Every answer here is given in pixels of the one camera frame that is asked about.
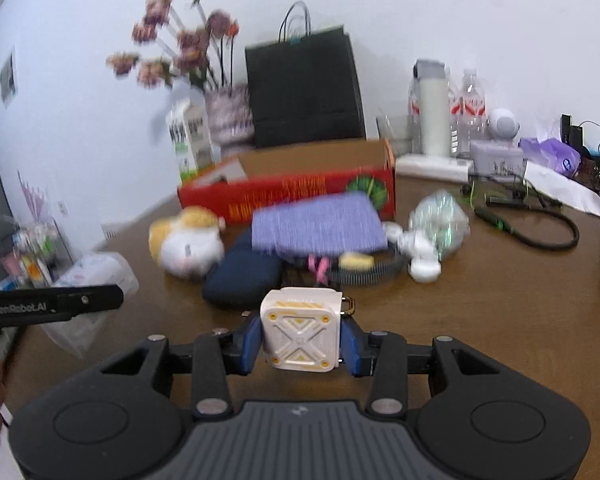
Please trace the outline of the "white yellow cube charger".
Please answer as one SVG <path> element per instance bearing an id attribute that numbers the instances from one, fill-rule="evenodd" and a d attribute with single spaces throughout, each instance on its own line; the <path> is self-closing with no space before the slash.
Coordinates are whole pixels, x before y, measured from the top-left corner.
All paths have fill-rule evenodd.
<path id="1" fill-rule="evenodd" d="M 266 360 L 279 370 L 328 373 L 339 366 L 343 296 L 330 288 L 284 287 L 263 299 Z"/>

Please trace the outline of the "navy blue zip pouch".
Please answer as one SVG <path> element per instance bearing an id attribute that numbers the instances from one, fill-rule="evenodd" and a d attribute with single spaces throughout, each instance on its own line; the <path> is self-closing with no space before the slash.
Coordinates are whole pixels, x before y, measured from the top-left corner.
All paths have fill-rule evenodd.
<path id="1" fill-rule="evenodd" d="M 281 258 L 252 247 L 251 229 L 246 229 L 204 278 L 201 296 L 222 310 L 259 310 L 264 297 L 279 289 L 283 270 Z"/>

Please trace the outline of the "small yellow eraser block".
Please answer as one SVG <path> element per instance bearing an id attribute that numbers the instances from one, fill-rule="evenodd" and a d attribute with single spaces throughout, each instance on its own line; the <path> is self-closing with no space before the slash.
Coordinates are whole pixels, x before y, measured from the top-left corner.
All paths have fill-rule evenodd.
<path id="1" fill-rule="evenodd" d="M 340 270 L 352 272 L 365 272 L 373 269 L 375 258 L 372 255 L 361 254 L 360 252 L 345 252 L 338 259 Z"/>

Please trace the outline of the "white earbud case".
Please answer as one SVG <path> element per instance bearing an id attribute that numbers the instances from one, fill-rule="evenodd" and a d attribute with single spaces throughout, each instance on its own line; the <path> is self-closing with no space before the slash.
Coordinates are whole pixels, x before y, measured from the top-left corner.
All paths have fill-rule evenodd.
<path id="1" fill-rule="evenodd" d="M 408 274 L 417 283 L 437 281 L 441 270 L 441 263 L 437 259 L 413 258 L 408 266 Z"/>

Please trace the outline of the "yellow white plush hamster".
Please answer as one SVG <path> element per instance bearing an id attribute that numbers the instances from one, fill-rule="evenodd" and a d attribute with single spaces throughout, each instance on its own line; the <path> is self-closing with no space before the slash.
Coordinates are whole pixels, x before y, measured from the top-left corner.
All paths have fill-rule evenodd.
<path id="1" fill-rule="evenodd" d="M 177 216 L 155 221 L 149 228 L 152 260 L 182 280 L 201 280 L 224 258 L 221 233 L 225 220 L 211 210 L 190 206 Z"/>

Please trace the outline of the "purple knitted cloth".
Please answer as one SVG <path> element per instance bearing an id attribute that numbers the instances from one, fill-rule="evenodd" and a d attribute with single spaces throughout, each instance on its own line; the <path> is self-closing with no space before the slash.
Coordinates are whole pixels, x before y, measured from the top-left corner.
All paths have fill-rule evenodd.
<path id="1" fill-rule="evenodd" d="M 280 256 L 332 257 L 379 252 L 388 240 L 367 195 L 347 192 L 257 210 L 251 245 Z"/>

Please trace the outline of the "clear crinkled plastic bag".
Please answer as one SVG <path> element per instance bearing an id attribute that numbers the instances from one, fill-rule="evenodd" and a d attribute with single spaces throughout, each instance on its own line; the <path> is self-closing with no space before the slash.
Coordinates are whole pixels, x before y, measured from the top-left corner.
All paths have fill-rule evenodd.
<path id="1" fill-rule="evenodd" d="M 457 252 L 470 233 L 468 215 L 454 196 L 445 190 L 423 198 L 411 212 L 408 227 L 434 245 L 440 260 Z"/>

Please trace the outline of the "red cardboard box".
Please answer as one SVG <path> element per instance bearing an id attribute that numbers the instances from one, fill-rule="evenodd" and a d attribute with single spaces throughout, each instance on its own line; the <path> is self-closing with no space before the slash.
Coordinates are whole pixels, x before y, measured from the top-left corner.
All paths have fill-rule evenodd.
<path id="1" fill-rule="evenodd" d="M 181 206 L 211 210 L 228 224 L 253 211 L 344 192 L 365 193 L 380 218 L 396 213 L 394 157 L 386 140 L 339 140 L 265 148 L 220 162 L 181 184 Z"/>

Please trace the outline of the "clear drinking glass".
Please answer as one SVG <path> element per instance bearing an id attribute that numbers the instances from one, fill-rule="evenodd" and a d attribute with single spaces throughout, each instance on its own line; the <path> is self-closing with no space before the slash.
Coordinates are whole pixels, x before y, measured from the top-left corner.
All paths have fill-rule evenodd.
<path id="1" fill-rule="evenodd" d="M 388 141 L 394 156 L 414 153 L 416 141 L 410 116 L 379 115 L 376 117 L 376 127 L 378 136 Z"/>

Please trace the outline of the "purple marbled vase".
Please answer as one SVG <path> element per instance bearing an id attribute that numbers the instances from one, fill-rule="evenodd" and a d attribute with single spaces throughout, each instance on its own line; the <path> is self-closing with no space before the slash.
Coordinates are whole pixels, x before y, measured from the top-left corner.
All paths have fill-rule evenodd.
<path id="1" fill-rule="evenodd" d="M 210 139 L 219 146 L 247 143 L 254 136 L 248 87 L 238 84 L 204 95 Z"/>

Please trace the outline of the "lavender tissue box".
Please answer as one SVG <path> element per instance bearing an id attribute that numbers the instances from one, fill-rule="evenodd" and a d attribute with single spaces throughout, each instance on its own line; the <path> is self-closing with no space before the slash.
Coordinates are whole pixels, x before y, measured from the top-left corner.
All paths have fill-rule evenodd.
<path id="1" fill-rule="evenodd" d="M 469 142 L 469 154 L 474 162 L 474 173 L 478 176 L 513 180 L 514 177 L 524 174 L 524 151 L 513 144 L 473 140 Z"/>

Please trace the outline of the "white green milk carton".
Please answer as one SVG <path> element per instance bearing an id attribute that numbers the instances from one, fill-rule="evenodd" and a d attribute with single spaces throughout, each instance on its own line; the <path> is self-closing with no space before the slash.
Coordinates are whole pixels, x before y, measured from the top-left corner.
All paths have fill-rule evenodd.
<path id="1" fill-rule="evenodd" d="M 189 99 L 179 100 L 166 115 L 182 182 L 196 178 L 212 165 L 209 128 L 204 109 Z"/>

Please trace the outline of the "left clear water bottle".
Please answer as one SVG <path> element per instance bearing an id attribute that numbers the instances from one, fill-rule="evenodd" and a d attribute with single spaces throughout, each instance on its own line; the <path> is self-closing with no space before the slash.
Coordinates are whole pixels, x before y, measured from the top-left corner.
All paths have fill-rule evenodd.
<path id="1" fill-rule="evenodd" d="M 412 152 L 422 151 L 422 127 L 420 126 L 420 103 L 418 80 L 413 78 L 408 87 L 407 130 L 412 141 Z"/>

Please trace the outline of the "clear water bottle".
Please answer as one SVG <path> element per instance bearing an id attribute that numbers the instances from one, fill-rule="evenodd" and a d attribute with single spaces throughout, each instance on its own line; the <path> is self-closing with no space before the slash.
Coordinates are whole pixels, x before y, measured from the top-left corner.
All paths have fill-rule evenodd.
<path id="1" fill-rule="evenodd" d="M 453 93 L 451 126 L 453 156 L 467 156 L 471 141 L 486 140 L 486 96 L 474 68 L 464 69 L 462 84 Z"/>
<path id="2" fill-rule="evenodd" d="M 422 127 L 420 126 L 420 103 L 418 80 L 413 78 L 408 87 L 407 130 L 412 141 L 412 152 L 422 151 Z"/>

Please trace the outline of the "right clear water bottle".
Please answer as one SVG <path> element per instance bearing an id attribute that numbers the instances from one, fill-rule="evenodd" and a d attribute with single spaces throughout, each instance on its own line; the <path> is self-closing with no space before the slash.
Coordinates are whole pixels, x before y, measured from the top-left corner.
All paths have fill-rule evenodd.
<path id="1" fill-rule="evenodd" d="M 453 93 L 451 126 L 453 156 L 467 156 L 471 141 L 486 140 L 486 96 L 474 68 L 464 69 L 462 84 Z"/>

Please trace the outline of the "black paper shopping bag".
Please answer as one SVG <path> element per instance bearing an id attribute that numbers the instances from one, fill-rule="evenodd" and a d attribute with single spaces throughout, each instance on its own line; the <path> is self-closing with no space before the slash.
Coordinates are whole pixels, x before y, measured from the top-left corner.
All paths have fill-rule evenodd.
<path id="1" fill-rule="evenodd" d="M 364 138 L 358 73 L 341 26 L 314 32 L 309 8 L 297 1 L 277 39 L 245 57 L 256 148 Z"/>

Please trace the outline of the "white round speaker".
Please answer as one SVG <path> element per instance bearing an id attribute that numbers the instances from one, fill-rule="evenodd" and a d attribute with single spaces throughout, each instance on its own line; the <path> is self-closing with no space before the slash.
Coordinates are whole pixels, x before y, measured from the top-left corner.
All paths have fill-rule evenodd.
<path id="1" fill-rule="evenodd" d="M 492 140 L 513 141 L 519 132 L 520 123 L 507 108 L 494 108 L 486 118 L 486 128 Z"/>

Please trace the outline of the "white thermos bottle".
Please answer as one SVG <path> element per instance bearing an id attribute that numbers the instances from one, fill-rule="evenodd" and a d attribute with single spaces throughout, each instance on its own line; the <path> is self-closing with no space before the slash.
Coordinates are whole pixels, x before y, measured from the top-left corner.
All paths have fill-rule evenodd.
<path id="1" fill-rule="evenodd" d="M 450 103 L 445 65 L 419 58 L 414 65 L 420 108 L 422 152 L 429 156 L 451 156 Z"/>

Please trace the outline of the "purple plastic bag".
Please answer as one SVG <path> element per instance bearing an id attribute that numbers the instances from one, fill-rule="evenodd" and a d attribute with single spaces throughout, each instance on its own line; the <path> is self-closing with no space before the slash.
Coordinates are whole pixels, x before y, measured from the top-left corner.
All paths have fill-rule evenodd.
<path id="1" fill-rule="evenodd" d="M 573 177 L 579 169 L 580 154 L 561 140 L 547 139 L 540 142 L 536 139 L 522 138 L 518 146 L 529 162 L 550 168 L 564 177 Z"/>

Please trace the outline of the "dried pink flower bouquet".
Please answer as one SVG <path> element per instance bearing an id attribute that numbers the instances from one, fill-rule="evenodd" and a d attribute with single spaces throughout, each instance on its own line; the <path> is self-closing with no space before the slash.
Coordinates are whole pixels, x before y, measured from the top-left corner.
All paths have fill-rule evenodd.
<path id="1" fill-rule="evenodd" d="M 146 88 L 172 88 L 177 80 L 202 92 L 232 88 L 238 21 L 224 10 L 206 12 L 201 0 L 145 0 L 143 17 L 133 25 L 137 47 L 158 47 L 148 58 L 137 52 L 116 52 L 106 58 L 115 77 L 134 74 Z"/>

